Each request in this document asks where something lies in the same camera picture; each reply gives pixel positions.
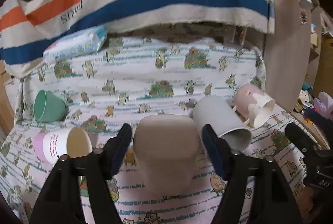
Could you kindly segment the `beige square cup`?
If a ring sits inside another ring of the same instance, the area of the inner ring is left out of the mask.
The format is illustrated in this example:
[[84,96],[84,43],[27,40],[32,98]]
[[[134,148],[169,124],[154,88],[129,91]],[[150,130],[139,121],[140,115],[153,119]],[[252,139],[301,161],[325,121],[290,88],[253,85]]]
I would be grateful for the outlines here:
[[178,196],[190,187],[202,149],[188,116],[150,115],[134,133],[134,156],[145,188],[161,196]]

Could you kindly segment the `green plastic cup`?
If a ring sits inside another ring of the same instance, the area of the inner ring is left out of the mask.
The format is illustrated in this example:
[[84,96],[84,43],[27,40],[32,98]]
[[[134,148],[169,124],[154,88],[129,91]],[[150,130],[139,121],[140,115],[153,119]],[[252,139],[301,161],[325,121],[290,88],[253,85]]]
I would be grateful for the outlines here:
[[34,100],[33,116],[40,123],[62,121],[67,116],[67,106],[50,91],[40,90]]

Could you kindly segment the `pink white patterned cup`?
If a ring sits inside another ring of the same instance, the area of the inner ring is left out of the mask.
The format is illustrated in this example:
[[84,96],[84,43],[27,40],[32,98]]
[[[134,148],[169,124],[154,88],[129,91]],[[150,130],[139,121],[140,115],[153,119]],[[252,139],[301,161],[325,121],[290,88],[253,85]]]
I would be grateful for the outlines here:
[[234,108],[250,126],[263,126],[272,115],[275,100],[253,84],[241,86],[234,97]]

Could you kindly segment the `grey cylindrical cup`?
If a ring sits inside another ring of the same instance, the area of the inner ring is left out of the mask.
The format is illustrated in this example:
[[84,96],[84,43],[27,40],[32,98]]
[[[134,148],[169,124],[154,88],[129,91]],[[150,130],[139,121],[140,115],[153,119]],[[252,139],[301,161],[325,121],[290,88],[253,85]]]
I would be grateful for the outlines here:
[[232,149],[244,152],[251,143],[251,131],[220,96],[202,98],[193,109],[193,120],[199,131],[209,124],[215,134],[225,139]]

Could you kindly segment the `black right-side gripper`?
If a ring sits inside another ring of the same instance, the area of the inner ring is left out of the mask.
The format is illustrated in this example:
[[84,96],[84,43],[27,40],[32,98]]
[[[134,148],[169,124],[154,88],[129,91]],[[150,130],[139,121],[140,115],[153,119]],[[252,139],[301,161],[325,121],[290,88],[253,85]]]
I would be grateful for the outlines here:
[[303,180],[308,187],[332,190],[332,150],[319,149],[317,144],[295,123],[288,123],[285,136],[304,155],[307,174]]

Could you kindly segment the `wooden side cabinet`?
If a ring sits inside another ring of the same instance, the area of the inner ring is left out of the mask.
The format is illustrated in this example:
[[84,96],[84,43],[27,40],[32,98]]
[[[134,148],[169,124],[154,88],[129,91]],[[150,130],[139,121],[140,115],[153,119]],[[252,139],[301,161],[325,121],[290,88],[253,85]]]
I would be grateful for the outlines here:
[[292,111],[303,84],[314,85],[321,51],[321,7],[312,0],[274,0],[275,33],[268,35],[263,58],[266,92],[280,107]]

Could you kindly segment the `baby wipes pack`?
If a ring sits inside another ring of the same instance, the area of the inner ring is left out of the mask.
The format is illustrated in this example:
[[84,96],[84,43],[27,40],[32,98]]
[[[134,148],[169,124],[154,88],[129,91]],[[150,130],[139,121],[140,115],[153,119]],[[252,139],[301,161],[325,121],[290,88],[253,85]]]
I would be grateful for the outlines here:
[[44,50],[46,64],[98,52],[107,38],[107,30],[96,26],[64,36]]

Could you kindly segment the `white pink handled mug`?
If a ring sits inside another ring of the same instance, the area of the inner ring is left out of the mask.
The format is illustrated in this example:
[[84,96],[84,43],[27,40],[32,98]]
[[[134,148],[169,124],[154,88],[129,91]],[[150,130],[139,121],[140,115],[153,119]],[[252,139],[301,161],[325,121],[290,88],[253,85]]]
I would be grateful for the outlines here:
[[79,126],[38,133],[34,138],[33,148],[39,160],[52,165],[62,155],[76,158],[86,156],[93,150],[89,135]]

